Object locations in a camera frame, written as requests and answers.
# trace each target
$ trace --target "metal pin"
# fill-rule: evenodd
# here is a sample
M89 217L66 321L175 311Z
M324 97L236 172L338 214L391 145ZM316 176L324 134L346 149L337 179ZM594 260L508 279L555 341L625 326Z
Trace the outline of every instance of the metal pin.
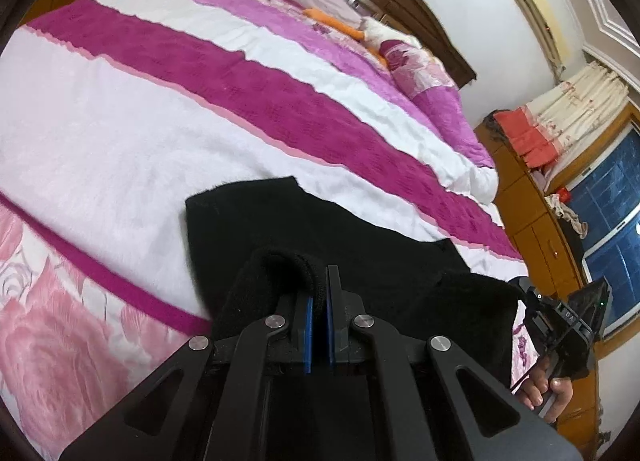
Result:
M209 339L206 336L194 336L189 340L189 347L194 351L202 351L209 347Z
M286 320L284 316L281 316L281 315L269 315L267 318L264 319L265 325L272 329L278 329L284 326L285 322Z
M431 347L436 349L436 351L449 351L451 340L446 336L434 336L431 339Z
M358 327L371 327L373 326L373 317L371 315L358 315L353 319L353 323Z

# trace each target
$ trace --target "ceiling molding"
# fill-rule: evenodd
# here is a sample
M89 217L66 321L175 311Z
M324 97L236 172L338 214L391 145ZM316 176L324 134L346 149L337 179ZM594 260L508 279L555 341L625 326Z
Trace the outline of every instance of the ceiling molding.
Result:
M606 65L612 71L615 71L620 78L622 78L627 84L633 87L638 93L640 93L640 80L633 76L626 68L622 67L618 62L612 59L609 55L604 54L597 47L592 46L591 44L585 43L583 48L585 53L590 54L594 58L600 60L604 65Z
M591 12L598 24L598 29L605 35L609 36L621 46L631 51L634 55L640 58L640 45L633 36L628 26L624 23L620 24L616 20L612 19L609 14L608 0L587 0L591 8Z

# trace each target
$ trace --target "bed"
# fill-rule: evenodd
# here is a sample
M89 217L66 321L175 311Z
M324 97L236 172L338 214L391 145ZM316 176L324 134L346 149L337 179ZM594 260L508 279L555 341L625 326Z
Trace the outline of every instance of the bed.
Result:
M475 77L422 0L347 1L432 51L423 89ZM57 459L209 330L184 233L201 190L293 175L378 226L451 238L475 273L526 275L491 158L460 110L432 99L425 113L401 92L390 51L386 68L291 0L79 0L14 33L0 57L0 396L26 455ZM523 318L514 380L536 358Z

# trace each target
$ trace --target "magenta stripe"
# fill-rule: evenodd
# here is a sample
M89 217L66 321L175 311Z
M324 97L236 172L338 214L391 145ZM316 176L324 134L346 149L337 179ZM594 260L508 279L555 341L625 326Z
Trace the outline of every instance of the magenta stripe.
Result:
M474 130L462 113L462 102L457 88L432 87L416 94L413 102L429 116L442 134L444 141L453 150L466 156L478 167L495 168L494 160L478 141Z
M390 146L339 103L282 71L93 0L78 0L30 26L94 56L105 54L138 72L178 84L269 137L342 164L412 202L449 235L519 259L504 231L475 202L446 191L429 167Z
M84 251L79 250L44 224L36 221L20 206L7 199L2 192L0 192L0 204L6 206L22 221L26 222L50 247L71 261L89 279L130 306L187 336L206 335L210 332L211 322L167 304L138 286L131 284L120 275L116 275L106 266L94 261Z
M371 91L387 102L402 108L414 120L442 139L440 131L433 122L402 92L398 91L391 83L381 79L378 72L359 55L335 44L331 40L327 40L321 33L314 30L313 26L304 24L276 8L262 4L258 0L194 1L205 6L225 9L232 15L243 18L252 24L265 27L276 35L298 42L309 53L331 63L343 73L361 79Z

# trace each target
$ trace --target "human hand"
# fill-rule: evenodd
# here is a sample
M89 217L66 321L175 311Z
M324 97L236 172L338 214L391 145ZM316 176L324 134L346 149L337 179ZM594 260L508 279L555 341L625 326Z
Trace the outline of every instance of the human hand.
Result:
M535 407L542 405L542 395L546 393L551 385L551 390L558 395L556 401L545 415L547 423L553 423L574 396L574 387L570 378L554 378L550 381L545 378L545 371L549 367L549 358L540 358L536 366L529 373L529 377L524 380L516 392L516 398L532 411Z

